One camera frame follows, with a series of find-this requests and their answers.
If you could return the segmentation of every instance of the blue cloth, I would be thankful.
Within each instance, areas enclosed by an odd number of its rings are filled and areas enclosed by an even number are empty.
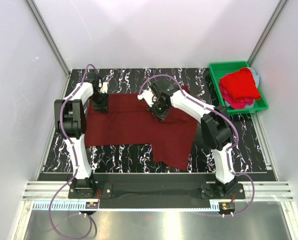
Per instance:
[[[253,80],[255,82],[255,86],[258,88],[259,83],[260,83],[260,76],[257,75],[256,71],[253,68],[247,67],[247,69],[249,69],[250,72],[252,73]],[[224,101],[224,104],[225,104],[226,108],[230,107],[229,102],[227,102],[226,100]],[[252,109],[254,106],[255,106],[255,101],[253,101],[253,104],[251,104],[251,105],[247,104],[244,109]]]

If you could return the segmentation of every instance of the wire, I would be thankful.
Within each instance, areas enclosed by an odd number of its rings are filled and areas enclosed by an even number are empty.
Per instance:
[[[66,222],[68,219],[70,219],[70,218],[72,218],[72,217],[74,217],[74,216],[77,216],[77,215],[80,215],[80,213],[77,212],[77,213],[74,213],[74,214],[71,214],[71,215],[67,216],[66,218],[62,219],[61,222],[59,222],[59,223],[58,223],[57,225],[55,225],[55,226],[56,226],[56,227],[59,227],[59,226],[62,225],[64,222]],[[96,223],[95,223],[95,221],[94,221],[93,219],[92,219],[92,224],[94,225],[94,228],[96,229],[97,226],[96,226]],[[41,232],[43,232],[43,233],[48,233],[48,232],[54,230],[54,228],[51,227],[51,228],[49,228],[48,230],[42,230],[42,229],[39,229],[39,230],[40,230]]]
[[[88,217],[89,221],[90,221],[90,228],[88,230],[88,232],[82,236],[82,237],[69,237],[69,236],[66,236],[64,234],[62,234],[61,232],[58,231],[57,227],[55,226],[54,222],[53,222],[53,219],[52,219],[52,216],[51,216],[51,207],[52,207],[52,204],[56,198],[56,196],[58,195],[58,193],[60,193],[60,191],[66,186],[66,185],[69,185],[69,183],[77,176],[78,174],[78,158],[77,158],[77,153],[76,153],[76,149],[75,149],[75,146],[74,146],[74,143],[73,141],[69,138],[69,136],[67,135],[66,131],[65,131],[65,128],[64,128],[64,109],[65,109],[65,106],[66,104],[68,103],[68,101],[70,99],[72,99],[75,94],[79,91],[79,89],[81,88],[81,86],[83,85],[85,79],[86,79],[86,76],[87,76],[87,72],[88,72],[88,68],[89,67],[93,67],[94,69],[96,69],[96,67],[92,64],[88,64],[84,70],[84,73],[83,73],[83,76],[82,76],[82,80],[80,82],[80,85],[75,89],[75,91],[70,95],[68,96],[68,98],[63,102],[62,106],[61,106],[61,109],[60,109],[60,127],[61,127],[61,131],[62,131],[62,134],[64,135],[64,137],[66,139],[69,140],[70,144],[72,145],[72,151],[73,151],[73,156],[74,156],[74,161],[75,161],[75,171],[74,171],[74,174],[73,176],[62,186],[59,188],[59,190],[54,194],[54,196],[52,197],[51,201],[50,201],[50,204],[49,204],[49,208],[48,208],[48,216],[49,216],[49,221],[50,221],[50,224],[53,228],[53,230],[61,237],[65,238],[65,239],[70,239],[70,240],[82,240],[82,239],[85,239],[91,232],[92,230],[92,227],[93,227],[93,219],[85,214],[84,216],[85,217]]]
[[[99,204],[100,197],[101,197],[101,191],[100,191],[100,189],[98,189],[97,191],[98,191],[97,194],[98,194],[98,204]]]
[[[250,180],[251,185],[252,185],[252,196],[251,196],[251,200],[250,200],[248,206],[247,206],[244,210],[242,210],[242,211],[240,211],[240,212],[237,212],[237,213],[235,213],[234,215],[241,215],[241,214],[245,213],[245,212],[250,208],[250,206],[253,204],[253,202],[254,202],[254,198],[255,198],[255,184],[254,184],[253,179],[252,179],[248,174],[246,174],[246,173],[235,173],[234,170],[231,168],[229,150],[230,150],[230,149],[233,149],[234,147],[236,147],[236,146],[238,145],[238,142],[239,142],[239,135],[238,135],[238,131],[237,131],[235,125],[234,125],[234,124],[233,124],[233,123],[232,123],[226,116],[224,116],[224,115],[221,114],[220,112],[218,112],[218,111],[216,111],[216,110],[214,110],[214,109],[211,109],[211,108],[209,108],[209,107],[205,107],[201,102],[197,101],[194,97],[191,97],[191,96],[186,95],[185,92],[183,91],[183,89],[181,88],[179,82],[178,82],[174,77],[172,77],[172,76],[170,76],[170,75],[167,75],[167,74],[158,74],[158,75],[149,77],[149,78],[148,78],[146,81],[144,81],[144,83],[141,85],[140,90],[139,90],[139,95],[141,95],[142,90],[143,90],[144,86],[146,85],[146,83],[148,83],[150,80],[155,79],[155,78],[157,78],[157,77],[167,77],[167,78],[173,80],[173,81],[177,84],[177,86],[178,86],[180,92],[182,93],[182,95],[183,95],[185,98],[189,99],[190,101],[192,101],[193,103],[197,104],[198,106],[200,106],[200,107],[202,107],[202,108],[204,108],[204,109],[206,109],[206,110],[208,110],[208,111],[210,111],[210,112],[212,112],[212,113],[218,115],[219,117],[223,118],[223,120],[225,120],[225,121],[230,125],[231,129],[233,130],[233,135],[235,136],[235,141],[234,141],[234,144],[232,144],[230,147],[228,147],[228,148],[226,149],[227,164],[228,164],[229,171],[230,171],[234,176],[236,176],[236,177],[239,177],[239,176],[246,176],[246,177]]]
[[[232,194],[232,199],[231,199],[230,203],[233,203],[234,200],[235,200],[235,193]]]

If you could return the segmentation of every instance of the red cloth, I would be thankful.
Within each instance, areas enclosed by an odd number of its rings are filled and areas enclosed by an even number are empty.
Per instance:
[[[235,101],[233,97],[227,92],[227,90],[219,83],[219,89],[221,92],[221,96],[224,100],[226,100],[233,109],[244,109],[247,104],[252,105],[254,104],[255,100],[252,98],[244,98],[240,101]]]
[[[159,122],[147,108],[136,93],[111,94],[109,114],[96,112],[90,101],[85,146],[151,144],[155,162],[185,171],[197,121],[172,107],[165,120]]]
[[[239,71],[227,74],[220,79],[221,85],[232,96],[235,102],[246,98],[259,100],[261,95],[256,87],[252,72],[243,67]]]

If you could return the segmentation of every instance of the white wall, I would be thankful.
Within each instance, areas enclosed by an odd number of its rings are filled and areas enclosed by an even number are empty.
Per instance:
[[[247,60],[278,0],[35,0],[69,68]]]
[[[298,0],[291,0],[253,66],[269,109],[260,114],[279,177],[298,207]]]
[[[0,0],[0,240],[35,180],[64,81],[25,1]]]

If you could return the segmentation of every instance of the robotic arm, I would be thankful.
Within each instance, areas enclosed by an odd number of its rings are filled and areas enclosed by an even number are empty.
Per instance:
[[[222,105],[215,107],[195,98],[195,102],[199,102],[204,106],[202,107],[189,100],[189,98],[192,99],[193,97],[185,91],[181,92],[177,86],[170,86],[168,82],[164,82],[163,80],[154,82],[150,90],[144,90],[138,96],[140,101],[146,101],[149,106],[148,110],[159,121],[163,121],[169,113],[170,108],[174,107],[186,112],[201,123],[203,144],[211,149],[214,157],[216,191],[220,193],[220,196],[223,196],[230,192],[237,184],[236,177],[232,173],[232,150],[227,151],[232,145],[234,138],[227,122],[208,109],[215,110],[228,118],[227,110]],[[228,166],[227,153],[229,154],[230,168]]]
[[[54,123],[55,130],[64,138],[71,159],[74,157],[73,145],[75,148],[76,161],[72,160],[72,167],[76,169],[77,175],[71,184],[73,192],[89,192],[96,191],[95,181],[92,178],[92,170],[87,159],[85,147],[85,133],[87,130],[87,120],[84,112],[84,104],[87,100],[92,100],[93,108],[101,113],[108,113],[108,82],[103,82],[102,78],[95,73],[88,73],[88,78],[80,84],[69,96],[73,96],[67,102],[63,111],[63,127],[70,139],[67,139],[60,126],[60,112],[64,99],[58,99],[54,102]]]
[[[74,192],[79,192],[82,189],[89,189],[92,193],[96,191],[85,148],[87,120],[83,106],[88,99],[92,99],[92,106],[96,111],[108,113],[109,95],[107,91],[108,83],[103,82],[102,78],[95,73],[89,73],[88,78],[82,84],[78,83],[72,91],[70,96],[73,95],[73,97],[68,101],[63,111],[64,130],[74,144],[78,162],[78,172],[72,184]],[[67,98],[68,96],[54,102],[55,130],[62,135],[69,154],[73,157],[74,151],[71,141],[65,138],[60,126],[60,109]],[[210,198],[216,195],[223,197],[230,193],[238,183],[232,173],[231,149],[227,150],[234,141],[233,133],[228,123],[212,112],[212,110],[217,111],[228,118],[226,108],[222,105],[215,107],[201,102],[185,91],[181,91],[177,86],[170,86],[168,82],[163,80],[154,82],[150,90],[143,91],[138,99],[146,101],[148,110],[159,121],[163,121],[170,108],[174,107],[186,112],[201,124],[203,144],[211,149],[216,166],[216,188],[205,189],[205,192]],[[76,169],[76,162],[71,162],[73,169]]]

